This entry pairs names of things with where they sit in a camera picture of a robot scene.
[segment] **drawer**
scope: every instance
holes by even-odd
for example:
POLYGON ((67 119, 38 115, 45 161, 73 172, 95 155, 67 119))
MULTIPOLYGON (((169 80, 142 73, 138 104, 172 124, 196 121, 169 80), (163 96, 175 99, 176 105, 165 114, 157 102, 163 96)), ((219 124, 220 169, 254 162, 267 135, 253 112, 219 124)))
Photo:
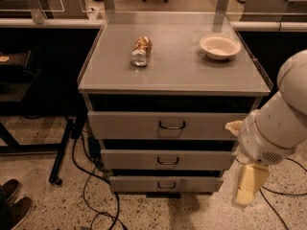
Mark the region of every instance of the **drawer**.
POLYGON ((224 125, 247 114, 88 112, 96 139, 236 140, 224 125))
POLYGON ((216 177, 111 176, 110 189, 117 193, 208 193, 223 184, 216 177))
POLYGON ((110 150, 102 149, 106 169, 225 171, 236 157, 233 151, 110 150))

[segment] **shoe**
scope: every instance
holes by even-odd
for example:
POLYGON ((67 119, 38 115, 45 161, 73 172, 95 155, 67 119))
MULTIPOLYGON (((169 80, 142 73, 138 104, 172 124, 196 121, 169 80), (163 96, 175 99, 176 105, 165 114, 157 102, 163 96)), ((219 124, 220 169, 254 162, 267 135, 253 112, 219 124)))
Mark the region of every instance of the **shoe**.
POLYGON ((27 217, 31 207, 32 200, 27 196, 21 198, 18 202, 14 203, 14 205, 11 207, 11 230, 15 229, 15 227, 20 225, 20 223, 27 217))
POLYGON ((7 201, 10 201, 16 194, 19 188, 19 182, 16 179, 11 179, 2 185, 2 191, 7 201))

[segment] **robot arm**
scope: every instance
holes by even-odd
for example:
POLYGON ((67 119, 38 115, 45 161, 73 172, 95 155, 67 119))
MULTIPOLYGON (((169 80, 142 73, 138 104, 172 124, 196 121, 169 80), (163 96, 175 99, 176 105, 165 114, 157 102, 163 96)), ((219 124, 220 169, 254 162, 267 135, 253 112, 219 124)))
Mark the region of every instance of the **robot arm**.
POLYGON ((252 111, 243 122, 226 125, 231 130, 236 124, 240 150, 252 161, 244 167, 238 185, 239 204, 253 200, 269 177, 268 165, 294 154, 297 145, 307 139, 307 50, 283 64, 277 85, 279 91, 261 109, 252 111))

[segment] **cabinet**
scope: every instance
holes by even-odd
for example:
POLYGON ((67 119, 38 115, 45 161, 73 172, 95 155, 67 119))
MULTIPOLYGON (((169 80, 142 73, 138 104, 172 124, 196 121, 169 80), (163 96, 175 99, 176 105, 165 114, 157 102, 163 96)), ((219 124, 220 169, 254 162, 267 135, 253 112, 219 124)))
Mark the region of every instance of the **cabinet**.
POLYGON ((239 38, 222 14, 115 12, 84 65, 79 90, 117 193, 217 192, 235 159, 242 120, 270 89, 243 47, 215 61, 203 36, 239 38), (153 42, 147 67, 130 64, 134 41, 153 42))

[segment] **bowl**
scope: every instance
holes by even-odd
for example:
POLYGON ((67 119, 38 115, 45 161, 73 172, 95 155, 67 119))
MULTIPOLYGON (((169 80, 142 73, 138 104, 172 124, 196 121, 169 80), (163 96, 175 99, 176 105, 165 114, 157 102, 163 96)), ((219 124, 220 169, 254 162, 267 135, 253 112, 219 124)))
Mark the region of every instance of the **bowl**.
POLYGON ((215 60, 233 59, 241 50, 241 44, 226 35, 208 35, 200 45, 210 58, 215 60))

